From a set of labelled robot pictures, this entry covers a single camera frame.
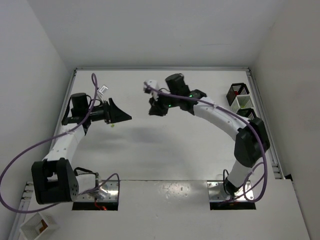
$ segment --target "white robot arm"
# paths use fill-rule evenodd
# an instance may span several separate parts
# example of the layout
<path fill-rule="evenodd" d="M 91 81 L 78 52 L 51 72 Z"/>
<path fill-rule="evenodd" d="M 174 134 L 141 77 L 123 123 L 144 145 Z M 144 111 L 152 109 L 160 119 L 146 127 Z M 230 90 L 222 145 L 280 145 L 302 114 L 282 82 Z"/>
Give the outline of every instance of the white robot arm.
<path fill-rule="evenodd" d="M 70 101 L 73 108 L 71 116 L 68 117 Z M 70 101 L 60 130 L 60 133 L 67 134 L 58 138 L 43 160 L 35 161 L 31 167 L 35 197 L 39 204 L 74 202 L 79 193 L 97 187 L 97 173 L 89 171 L 78 175 L 71 167 L 78 144 L 87 134 L 92 122 L 103 120 L 111 124 L 132 119 L 109 98 L 109 102 L 101 100 L 100 105 L 95 105 L 87 120 L 75 129 L 85 119 L 91 103 L 85 93 L 71 95 Z"/>
<path fill-rule="evenodd" d="M 256 138 L 244 122 L 227 114 L 223 111 L 223 107 L 216 107 L 217 105 L 215 102 L 207 97 L 204 92 L 198 89 L 190 91 L 188 85 L 185 84 L 184 76 L 181 73 L 173 74 L 167 77 L 165 81 L 171 94 L 181 97 L 174 98 L 170 95 L 159 94 L 159 85 L 156 80 L 145 81 L 143 87 L 144 92 L 152 94 L 152 97 L 149 99 L 151 105 L 149 115 L 162 117 L 168 113 L 168 109 L 180 107 L 181 110 L 205 119 L 227 133 L 235 141 L 234 156 L 236 161 L 225 180 L 223 189 L 226 191 L 227 195 L 233 196 L 244 184 L 252 167 L 262 156 Z M 188 100 L 190 98 L 202 100 L 214 104 L 215 106 L 195 100 Z M 257 131 L 263 149 L 264 151 L 267 151 L 270 148 L 270 142 L 263 121 L 258 117 L 253 120 L 249 120 L 245 117 L 240 118 Z"/>

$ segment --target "metal bracket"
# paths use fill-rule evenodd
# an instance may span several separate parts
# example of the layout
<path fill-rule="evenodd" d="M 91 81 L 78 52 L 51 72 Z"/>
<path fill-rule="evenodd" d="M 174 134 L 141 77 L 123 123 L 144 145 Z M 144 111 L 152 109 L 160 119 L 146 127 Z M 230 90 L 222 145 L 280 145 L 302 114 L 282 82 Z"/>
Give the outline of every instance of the metal bracket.
<path fill-rule="evenodd" d="M 118 181 L 107 181 L 99 188 L 99 191 L 79 195 L 75 203 L 116 203 L 118 201 Z"/>
<path fill-rule="evenodd" d="M 224 182 L 223 181 L 207 181 L 209 202 L 210 203 L 220 203 L 229 200 L 230 196 L 224 193 Z M 251 188 L 251 183 L 248 181 L 245 185 L 245 191 Z M 241 187 L 238 192 L 234 194 L 235 197 L 242 195 L 243 188 Z M 254 199 L 254 192 L 252 190 L 246 193 L 247 198 Z M 235 202 L 247 202 L 244 196 L 239 197 Z"/>

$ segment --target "purple cable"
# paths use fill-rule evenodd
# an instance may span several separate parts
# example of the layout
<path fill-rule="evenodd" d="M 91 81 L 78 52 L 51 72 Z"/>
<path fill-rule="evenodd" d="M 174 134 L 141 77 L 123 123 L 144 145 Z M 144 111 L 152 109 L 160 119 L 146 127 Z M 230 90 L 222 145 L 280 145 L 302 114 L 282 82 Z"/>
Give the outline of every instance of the purple cable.
<path fill-rule="evenodd" d="M 247 196 L 246 196 L 245 184 L 248 181 L 249 177 L 252 175 L 252 172 L 250 172 L 248 174 L 248 176 L 246 177 L 243 185 L 242 185 L 244 197 L 248 202 L 255 203 L 255 202 L 259 201 L 264 196 L 264 194 L 266 192 L 266 188 L 267 188 L 267 181 L 268 181 L 268 165 L 267 165 L 267 158 L 266 158 L 266 154 L 265 154 L 265 149 L 264 149 L 264 146 L 263 146 L 263 144 L 262 144 L 262 142 L 260 140 L 260 137 L 259 137 L 258 133 L 256 132 L 256 130 L 247 121 L 245 121 L 242 117 L 240 117 L 239 115 L 233 113 L 232 111 L 224 109 L 223 107 L 217 106 L 217 105 L 215 105 L 215 104 L 213 104 L 211 102 L 207 102 L 207 101 L 204 101 L 204 100 L 201 100 L 201 99 L 196 99 L 196 98 L 187 97 L 187 96 L 179 96 L 179 95 L 164 93 L 164 92 L 162 92 L 160 90 L 157 90 L 157 89 L 149 86 L 146 82 L 144 82 L 144 85 L 148 89 L 158 93 L 159 95 L 163 95 L 163 96 L 174 98 L 174 99 L 181 99 L 181 100 L 186 100 L 186 101 L 200 102 L 200 103 L 207 104 L 207 105 L 212 106 L 214 108 L 217 108 L 217 109 L 221 110 L 222 112 L 227 113 L 227 114 L 239 119 L 241 122 L 243 122 L 252 131 L 254 137 L 256 138 L 256 140 L 258 142 L 258 145 L 259 145 L 259 148 L 260 148 L 260 151 L 261 151 L 261 154 L 262 154 L 263 167 L 264 167 L 264 174 L 262 176 L 263 177 L 263 186 L 262 186 L 262 190 L 261 190 L 260 195 L 256 199 L 253 199 L 253 200 L 248 199 Z"/>
<path fill-rule="evenodd" d="M 1 183 L 2 183 L 2 180 L 4 179 L 4 176 L 6 174 L 6 172 L 8 171 L 8 169 L 11 167 L 11 165 L 18 159 L 20 158 L 23 154 L 27 153 L 28 151 L 30 151 L 31 149 L 34 149 L 44 143 L 47 143 L 49 141 L 52 141 L 54 139 L 57 139 L 57 138 L 60 138 L 64 135 L 67 135 L 69 132 L 73 132 L 74 130 L 76 130 L 77 128 L 79 128 L 89 117 L 90 113 L 92 112 L 93 108 L 94 108 L 94 105 L 95 105 L 95 102 L 96 102 L 96 99 L 97 99 L 97 92 L 98 92 L 98 81 L 97 81 L 97 76 L 92 73 L 91 75 L 91 80 L 92 80 L 92 83 L 94 85 L 94 97 L 93 97 L 93 100 L 92 100 L 92 105 L 90 106 L 86 116 L 84 117 L 84 119 L 77 125 L 75 126 L 74 128 L 70 129 L 68 132 L 63 132 L 63 133 L 60 133 L 56 136 L 53 136 L 53 137 L 50 137 L 46 140 L 43 140 L 43 141 L 40 141 L 30 147 L 28 147 L 27 149 L 23 150 L 21 153 L 19 153 L 14 159 L 11 160 L 11 162 L 9 162 L 9 164 L 4 168 L 3 172 L 1 173 L 0 175 L 0 187 L 1 187 Z M 19 213 L 19 214 L 33 214 L 33 213 L 37 213 L 37 212 L 40 212 L 40 211 L 43 211 L 43 210 L 46 210 L 48 208 L 51 208 L 55 205 L 57 205 L 58 203 L 55 203 L 55 204 L 51 204 L 49 206 L 46 206 L 46 207 L 43 207 L 43 208 L 40 208 L 40 209 L 36 209 L 36 210 L 30 210 L 30 211 L 22 211 L 22 210 L 19 210 L 19 209 L 15 209 L 11 206 L 9 206 L 5 201 L 4 199 L 2 198 L 2 195 L 1 195 L 1 192 L 0 192 L 0 202 L 2 203 L 2 205 L 4 207 L 6 207 L 7 209 L 9 209 L 10 211 L 12 212 L 15 212 L 15 213 Z"/>

